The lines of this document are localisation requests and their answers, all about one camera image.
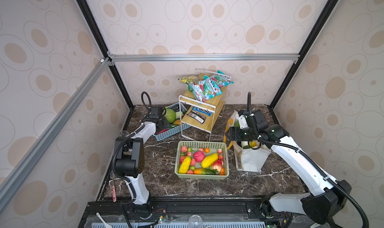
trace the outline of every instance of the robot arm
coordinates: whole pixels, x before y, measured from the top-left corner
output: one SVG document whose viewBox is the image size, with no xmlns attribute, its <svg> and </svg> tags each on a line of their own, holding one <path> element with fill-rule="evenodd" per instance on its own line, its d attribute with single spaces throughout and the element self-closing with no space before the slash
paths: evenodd
<svg viewBox="0 0 384 228">
<path fill-rule="evenodd" d="M 278 124 L 268 127 L 260 110 L 250 110 L 250 93 L 248 93 L 247 111 L 240 110 L 238 119 L 240 127 L 230 127 L 226 133 L 230 141 L 259 141 L 259 147 L 253 149 L 265 144 L 288 163 L 309 189 L 309 193 L 305 194 L 278 193 L 271 196 L 268 205 L 273 210 L 307 215 L 318 224 L 328 222 L 336 227 L 336 224 L 329 219 L 343 209 L 349 200 L 360 213 L 363 227 L 369 227 L 364 211 L 349 195 L 352 190 L 350 184 L 345 180 L 338 181 L 323 170 L 296 144 L 283 127 Z"/>
<path fill-rule="evenodd" d="M 147 190 L 142 171 L 144 169 L 144 143 L 151 135 L 168 126 L 168 121 L 162 119 L 163 111 L 160 106 L 152 106 L 151 100 L 146 92 L 149 100 L 148 113 L 143 118 L 141 125 L 132 133 L 123 131 L 121 136 L 115 140 L 114 155 L 112 157 L 112 171 L 116 177 L 123 179 L 131 192 L 131 197 L 136 205 L 143 205 L 148 202 L 149 191 Z"/>
</svg>

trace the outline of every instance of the blue plastic basket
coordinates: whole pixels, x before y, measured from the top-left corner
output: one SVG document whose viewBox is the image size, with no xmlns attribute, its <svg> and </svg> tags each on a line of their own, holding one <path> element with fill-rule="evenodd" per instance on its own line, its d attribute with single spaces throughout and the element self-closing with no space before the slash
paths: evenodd
<svg viewBox="0 0 384 228">
<path fill-rule="evenodd" d="M 179 103 L 175 103 L 173 105 L 167 106 L 166 108 L 172 108 L 172 107 L 178 106 L 178 105 L 179 105 Z M 183 111 L 183 112 L 187 111 L 187 109 L 185 108 L 185 106 L 183 104 L 181 104 L 181 111 Z M 169 130 L 167 130 L 167 131 L 165 131 L 163 133 L 160 133 L 158 135 L 153 135 L 153 136 L 155 136 L 157 141 L 161 141 L 161 140 L 163 140 L 165 138 L 168 138 L 168 137 L 170 137 L 170 136 L 172 136 L 174 134 L 179 133 L 181 131 L 181 126 L 183 127 L 183 130 L 188 129 L 189 127 L 191 127 L 190 125 L 188 125 L 186 123 L 183 123 L 182 125 L 176 126 L 175 128 L 169 129 Z"/>
</svg>

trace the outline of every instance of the black frame edge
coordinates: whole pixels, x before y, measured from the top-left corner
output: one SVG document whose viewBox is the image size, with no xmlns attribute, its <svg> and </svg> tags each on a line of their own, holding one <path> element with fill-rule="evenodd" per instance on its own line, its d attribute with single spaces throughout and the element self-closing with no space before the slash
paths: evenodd
<svg viewBox="0 0 384 228">
<path fill-rule="evenodd" d="M 328 20 L 329 15 L 333 11 L 333 8 L 337 4 L 338 0 L 328 0 L 325 4 L 323 11 L 321 12 L 319 18 L 317 19 L 316 23 L 314 24 L 308 38 L 305 40 L 305 43 L 303 47 L 301 48 L 299 54 L 300 57 L 297 60 L 296 63 L 294 63 L 290 70 L 288 71 L 288 74 L 284 78 L 284 81 L 281 83 L 281 86 L 279 90 L 277 91 L 275 97 L 273 98 L 271 102 L 271 109 L 273 110 L 275 106 L 277 105 L 278 101 L 280 100 L 281 96 L 283 95 L 285 89 L 288 87 L 290 81 L 292 80 L 293 76 L 295 75 L 297 69 L 303 62 L 304 58 L 306 57 L 306 54 L 309 52 L 312 44 L 316 40 L 318 34 L 320 33 L 321 29 L 323 28 L 325 22 Z"/>
<path fill-rule="evenodd" d="M 81 9 L 81 12 L 83 13 L 83 16 L 84 16 L 84 18 L 85 18 L 85 20 L 89 26 L 89 29 L 91 30 L 93 37 L 95 38 L 103 56 L 109 57 L 108 56 L 108 47 L 105 44 L 103 36 L 99 30 L 99 27 L 98 27 L 93 15 L 92 15 L 91 9 L 89 8 L 87 1 L 86 0 L 76 0 L 76 2 L 78 3 L 78 5 Z M 124 100 L 126 101 L 128 107 L 130 109 L 130 112 L 131 112 L 134 109 L 134 105 L 132 103 L 131 98 L 129 97 L 127 89 L 125 88 L 125 86 L 122 82 L 121 76 L 120 76 L 115 64 L 113 62 L 112 62 L 112 64 L 113 64 L 113 66 L 110 66 L 109 69 L 111 70 L 113 78 L 115 79 L 115 81 L 116 81 L 116 83 L 117 83 L 117 85 L 121 91 L 121 94 L 124 97 Z"/>
<path fill-rule="evenodd" d="M 277 120 L 276 114 L 275 114 L 275 112 L 273 111 L 273 109 L 271 108 L 271 106 L 270 106 L 270 105 L 267 105 L 266 107 L 268 108 L 268 111 L 269 111 L 269 113 L 270 113 L 271 116 L 272 116 L 273 122 L 274 122 L 275 124 L 280 125 L 279 121 Z"/>
</svg>

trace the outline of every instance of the black cable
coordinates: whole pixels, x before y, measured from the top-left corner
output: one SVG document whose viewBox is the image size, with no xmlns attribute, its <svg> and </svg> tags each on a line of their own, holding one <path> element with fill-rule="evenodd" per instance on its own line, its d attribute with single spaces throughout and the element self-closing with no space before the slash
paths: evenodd
<svg viewBox="0 0 384 228">
<path fill-rule="evenodd" d="M 149 107 L 148 107 L 148 106 L 145 104 L 145 102 L 144 102 L 144 95 L 146 95 L 147 98 L 148 98 L 148 101 L 149 101 Z M 145 119 L 148 117 L 148 115 L 151 113 L 151 107 L 152 107 L 151 98 L 149 97 L 149 95 L 148 95 L 147 92 L 143 91 L 143 92 L 141 93 L 141 101 L 142 101 L 144 107 L 148 110 L 147 114 L 144 115 L 144 118 L 142 119 L 142 120 L 145 120 Z"/>
<path fill-rule="evenodd" d="M 251 119 L 251 124 L 252 124 L 252 128 L 253 128 L 253 131 L 255 134 L 258 134 L 258 129 L 257 129 L 257 125 L 256 125 L 256 121 L 255 121 L 255 116 L 254 115 L 251 115 L 251 92 L 248 92 L 248 97 L 247 97 L 247 112 L 249 113 L 250 115 L 250 119 Z M 261 142 L 259 143 L 259 146 L 256 147 L 256 148 L 253 148 L 251 147 L 253 150 L 258 150 L 260 149 L 260 147 L 262 146 Z"/>
<path fill-rule="evenodd" d="M 145 127 L 145 125 L 142 124 L 139 128 L 137 128 L 137 130 L 135 130 L 134 132 L 129 134 L 127 137 L 125 137 L 122 140 L 122 142 L 119 144 L 117 149 L 115 150 L 115 153 L 113 154 L 113 157 L 112 157 L 112 171 L 113 171 L 113 173 L 115 174 L 115 176 L 117 178 L 120 178 L 120 179 L 123 179 L 123 180 L 127 181 L 128 185 L 129 185 L 129 187 L 131 188 L 131 191 L 132 191 L 132 199 L 127 204 L 130 204 L 130 203 L 135 201 L 135 199 L 136 199 L 136 191 L 135 191 L 135 188 L 132 185 L 131 180 L 129 178 L 125 177 L 125 176 L 120 175 L 116 171 L 117 156 L 118 156 L 118 153 L 119 153 L 120 149 L 126 144 L 127 140 L 130 139 L 132 136 L 134 136 L 136 134 L 136 132 L 139 132 L 140 130 L 144 129 L 144 127 Z"/>
<path fill-rule="evenodd" d="M 293 220 L 293 213 L 291 212 L 291 215 L 289 216 L 287 222 L 285 223 L 284 226 L 282 226 L 282 228 L 288 228 L 288 226 L 291 224 L 291 221 Z"/>
<path fill-rule="evenodd" d="M 120 205 L 121 205 L 122 214 L 124 215 L 125 221 L 127 222 L 129 228 L 133 228 L 131 223 L 128 220 L 127 212 L 125 211 L 124 206 L 122 204 L 120 204 Z"/>
<path fill-rule="evenodd" d="M 148 98 L 148 101 L 149 101 L 149 108 L 147 107 L 147 105 L 145 104 L 145 102 L 144 102 L 144 94 L 147 96 L 147 98 Z M 143 91 L 142 93 L 141 93 L 141 101 L 143 102 L 143 105 L 144 105 L 144 107 L 147 109 L 147 110 L 150 110 L 151 109 L 151 106 L 152 106 L 152 102 L 151 102 L 151 98 L 149 97 L 149 95 L 148 95 L 148 93 L 147 92 L 145 92 L 145 91 Z"/>
<path fill-rule="evenodd" d="M 266 143 L 266 144 L 278 145 L 278 146 L 282 146 L 282 147 L 293 149 L 295 151 L 297 151 L 299 149 L 299 148 L 297 148 L 295 146 L 292 146 L 292 145 L 288 145 L 288 144 L 284 144 L 284 143 L 278 143 L 278 142 L 274 142 L 274 141 L 269 141 L 269 140 L 265 140 L 265 139 L 262 139 L 262 138 L 258 138 L 258 140 L 263 142 L 263 143 Z M 316 162 L 314 162 L 314 160 L 311 159 L 304 151 L 300 150 L 299 153 L 301 155 L 303 155 L 320 172 L 320 174 L 323 177 L 327 177 L 328 176 L 324 172 L 324 170 L 318 164 L 316 164 Z M 361 216 L 361 219 L 362 219 L 362 228 L 369 228 L 369 221 L 368 221 L 367 215 L 365 214 L 365 212 L 363 211 L 361 206 L 355 201 L 355 199 L 352 196 L 350 196 L 341 186 L 338 185 L 338 183 L 334 182 L 331 178 L 327 178 L 326 180 L 329 183 L 331 183 L 334 187 L 336 187 L 336 189 L 338 189 L 340 192 L 342 192 L 343 195 L 345 197 L 347 197 L 347 199 L 352 203 L 352 205 L 358 210 L 358 212 L 359 212 L 359 214 Z M 342 228 L 341 226 L 335 224 L 332 221 L 328 221 L 328 223 L 330 225 L 336 227 L 336 228 Z"/>
<path fill-rule="evenodd" d="M 129 222 L 129 219 L 128 219 L 128 216 L 127 216 L 127 212 L 125 211 L 124 206 L 122 204 L 120 204 L 120 205 L 121 205 L 121 209 L 122 209 L 122 213 L 124 215 L 125 221 L 127 222 L 129 228 L 133 228 L 131 223 Z M 145 226 L 138 226 L 137 228 L 152 228 L 153 226 L 157 225 L 158 223 L 159 223 L 159 221 L 157 220 L 157 221 L 155 221 L 152 224 L 145 225 Z"/>
</svg>

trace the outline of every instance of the white shopping bag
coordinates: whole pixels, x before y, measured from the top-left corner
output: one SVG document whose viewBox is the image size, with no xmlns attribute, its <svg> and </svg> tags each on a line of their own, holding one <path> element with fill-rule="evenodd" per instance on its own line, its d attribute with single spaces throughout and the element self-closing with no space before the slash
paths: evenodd
<svg viewBox="0 0 384 228">
<path fill-rule="evenodd" d="M 233 127 L 235 123 L 238 121 L 238 113 L 237 111 L 233 111 L 233 114 L 228 119 L 227 126 L 225 128 L 225 132 L 228 131 L 229 127 Z M 233 150 L 235 151 L 235 160 L 236 160 L 236 169 L 239 171 L 248 171 L 248 172 L 261 172 L 261 168 L 263 167 L 268 155 L 271 154 L 271 151 L 265 146 L 262 145 L 260 149 L 243 149 L 236 142 L 231 142 L 228 145 L 228 149 L 233 146 Z"/>
</svg>

